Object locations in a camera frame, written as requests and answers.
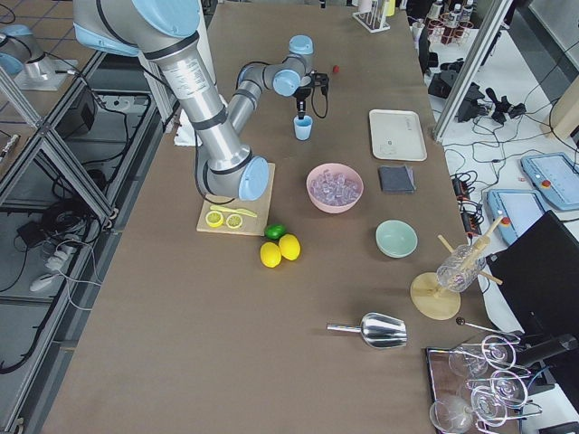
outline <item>computer monitor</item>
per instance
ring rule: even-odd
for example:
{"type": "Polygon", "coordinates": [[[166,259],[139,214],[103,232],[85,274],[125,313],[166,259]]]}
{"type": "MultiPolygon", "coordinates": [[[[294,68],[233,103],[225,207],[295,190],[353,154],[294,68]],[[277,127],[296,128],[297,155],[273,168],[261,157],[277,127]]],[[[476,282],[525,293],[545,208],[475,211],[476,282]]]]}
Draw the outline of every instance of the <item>computer monitor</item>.
{"type": "MultiPolygon", "coordinates": [[[[553,212],[488,262],[503,280],[500,291],[526,335],[579,338],[579,242],[553,212]]],[[[550,357],[546,364],[579,411],[579,350],[550,357]]]]}

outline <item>scoop handle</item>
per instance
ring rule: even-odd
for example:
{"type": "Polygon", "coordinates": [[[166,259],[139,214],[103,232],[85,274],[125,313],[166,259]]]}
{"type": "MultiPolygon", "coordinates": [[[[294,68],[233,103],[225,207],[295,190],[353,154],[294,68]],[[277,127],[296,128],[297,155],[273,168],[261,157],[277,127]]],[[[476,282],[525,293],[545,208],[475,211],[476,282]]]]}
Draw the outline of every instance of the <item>scoop handle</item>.
{"type": "Polygon", "coordinates": [[[360,333],[360,327],[357,325],[347,325],[347,324],[336,324],[336,323],[327,323],[326,324],[327,330],[334,330],[336,332],[349,332],[349,333],[360,333]]]}

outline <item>green bowl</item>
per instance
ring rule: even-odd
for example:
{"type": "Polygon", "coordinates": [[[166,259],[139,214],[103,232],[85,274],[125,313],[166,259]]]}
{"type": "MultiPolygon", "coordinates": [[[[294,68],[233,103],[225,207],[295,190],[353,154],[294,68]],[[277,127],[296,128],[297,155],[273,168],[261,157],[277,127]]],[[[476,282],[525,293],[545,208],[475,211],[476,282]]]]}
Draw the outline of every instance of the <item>green bowl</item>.
{"type": "Polygon", "coordinates": [[[404,258],[416,250],[418,237],[408,223],[387,220],[376,229],[376,244],[390,258],[404,258]]]}

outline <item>cutting board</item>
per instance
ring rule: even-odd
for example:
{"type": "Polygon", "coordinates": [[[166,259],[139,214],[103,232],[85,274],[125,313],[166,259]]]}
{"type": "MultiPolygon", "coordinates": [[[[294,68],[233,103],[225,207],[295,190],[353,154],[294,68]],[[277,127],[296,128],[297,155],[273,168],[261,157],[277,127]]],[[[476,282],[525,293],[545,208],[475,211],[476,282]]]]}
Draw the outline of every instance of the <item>cutting board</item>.
{"type": "MultiPolygon", "coordinates": [[[[204,201],[203,207],[201,208],[201,212],[199,214],[199,220],[197,221],[197,230],[200,232],[231,233],[233,235],[262,236],[263,231],[265,230],[265,227],[268,224],[268,216],[270,214],[271,189],[273,187],[273,175],[275,173],[275,164],[268,163],[268,167],[270,169],[270,180],[268,182],[267,188],[265,189],[265,193],[257,201],[245,202],[240,201],[239,199],[235,199],[233,202],[223,205],[226,206],[227,208],[245,208],[246,210],[250,210],[257,213],[257,217],[242,215],[243,224],[242,227],[239,229],[230,229],[227,227],[225,223],[217,228],[211,228],[205,222],[205,215],[211,211],[209,207],[212,204],[207,201],[204,201]]],[[[222,203],[227,202],[231,198],[222,196],[213,196],[212,194],[208,194],[207,199],[213,202],[222,203]]],[[[227,216],[230,214],[231,212],[224,212],[223,217],[227,219],[227,216]]]]}

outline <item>blue cup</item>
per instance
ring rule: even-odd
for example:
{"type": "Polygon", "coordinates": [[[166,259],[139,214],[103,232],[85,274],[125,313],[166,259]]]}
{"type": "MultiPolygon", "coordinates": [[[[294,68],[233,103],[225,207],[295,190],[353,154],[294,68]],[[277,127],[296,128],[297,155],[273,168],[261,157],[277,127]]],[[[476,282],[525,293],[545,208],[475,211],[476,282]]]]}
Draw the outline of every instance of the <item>blue cup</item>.
{"type": "Polygon", "coordinates": [[[314,120],[311,116],[305,115],[303,119],[295,117],[293,119],[293,129],[296,133],[297,140],[308,140],[311,134],[311,126],[314,120]]]}

